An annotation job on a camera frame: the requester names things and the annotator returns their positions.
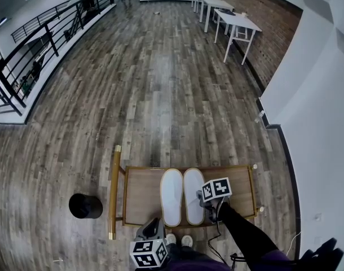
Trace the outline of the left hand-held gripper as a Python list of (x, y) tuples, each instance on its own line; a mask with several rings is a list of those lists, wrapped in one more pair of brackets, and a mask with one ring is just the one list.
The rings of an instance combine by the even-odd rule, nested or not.
[(168, 257), (166, 248), (165, 225), (162, 218), (153, 218), (136, 232), (130, 243), (130, 257), (139, 269), (162, 267)]

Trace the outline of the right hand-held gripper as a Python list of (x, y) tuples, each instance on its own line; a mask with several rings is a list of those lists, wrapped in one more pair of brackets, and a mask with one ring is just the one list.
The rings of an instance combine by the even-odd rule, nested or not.
[(199, 206), (207, 210), (211, 223), (218, 223), (218, 213), (222, 203), (232, 195), (230, 182), (227, 177), (213, 179), (204, 183), (201, 190), (196, 192)]

